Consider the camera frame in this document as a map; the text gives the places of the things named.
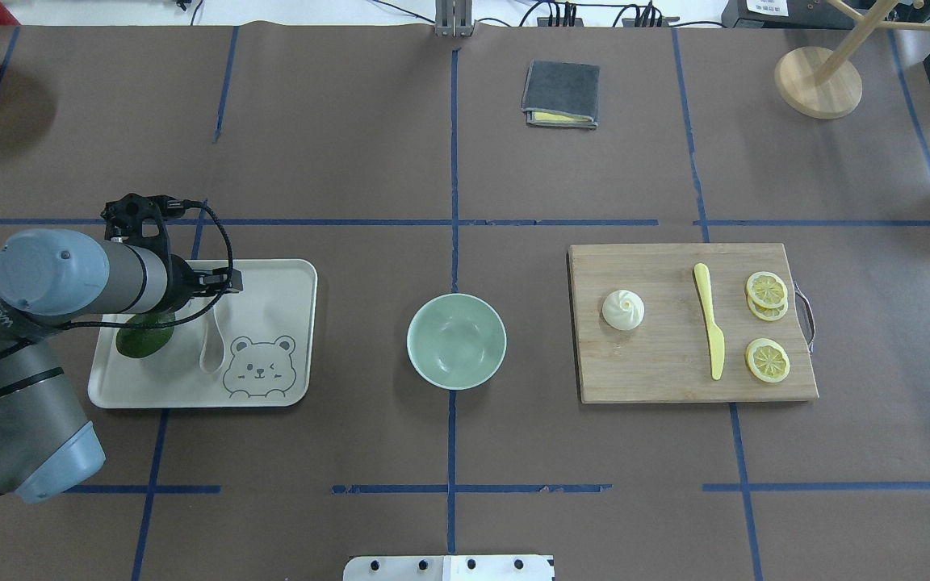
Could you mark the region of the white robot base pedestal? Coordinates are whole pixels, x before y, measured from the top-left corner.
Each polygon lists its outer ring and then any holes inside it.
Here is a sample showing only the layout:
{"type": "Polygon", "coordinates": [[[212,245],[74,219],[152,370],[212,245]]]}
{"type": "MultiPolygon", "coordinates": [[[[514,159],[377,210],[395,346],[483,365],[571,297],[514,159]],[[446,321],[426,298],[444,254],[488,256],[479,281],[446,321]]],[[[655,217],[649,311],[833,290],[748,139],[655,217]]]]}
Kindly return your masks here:
{"type": "Polygon", "coordinates": [[[464,554],[358,556],[343,580],[555,580],[553,556],[464,554]]]}

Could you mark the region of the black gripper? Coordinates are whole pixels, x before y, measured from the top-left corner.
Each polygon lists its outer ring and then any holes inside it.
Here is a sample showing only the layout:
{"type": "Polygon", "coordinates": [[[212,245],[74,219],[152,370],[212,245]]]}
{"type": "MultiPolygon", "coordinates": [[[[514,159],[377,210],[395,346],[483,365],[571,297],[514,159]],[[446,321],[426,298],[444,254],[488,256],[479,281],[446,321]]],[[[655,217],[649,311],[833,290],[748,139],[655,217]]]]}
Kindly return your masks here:
{"type": "Polygon", "coordinates": [[[228,270],[227,265],[196,270],[171,253],[165,224],[182,218],[192,209],[206,213],[219,229],[223,242],[228,242],[228,232],[206,203],[166,195],[126,194],[104,206],[101,212],[106,222],[104,248],[125,247],[139,266],[111,267],[111,274],[121,275],[122,283],[139,283],[137,290],[122,291],[122,295],[132,298],[132,304],[123,313],[177,312],[193,298],[216,302],[221,295],[243,291],[241,271],[228,270]],[[136,279],[137,274],[141,275],[140,280],[136,279]]]}

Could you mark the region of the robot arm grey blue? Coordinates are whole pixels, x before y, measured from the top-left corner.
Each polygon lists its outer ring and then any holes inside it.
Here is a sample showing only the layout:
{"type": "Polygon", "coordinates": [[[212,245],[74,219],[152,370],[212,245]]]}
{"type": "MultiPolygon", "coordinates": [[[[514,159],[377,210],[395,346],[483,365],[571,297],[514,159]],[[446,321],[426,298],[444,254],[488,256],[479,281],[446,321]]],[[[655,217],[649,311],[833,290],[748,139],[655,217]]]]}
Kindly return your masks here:
{"type": "Polygon", "coordinates": [[[103,314],[180,311],[242,290],[232,262],[196,270],[171,253],[165,225],[200,201],[127,194],[107,203],[106,235],[26,229],[0,247],[0,496],[36,504],[106,461],[49,338],[100,326],[103,314]]]}

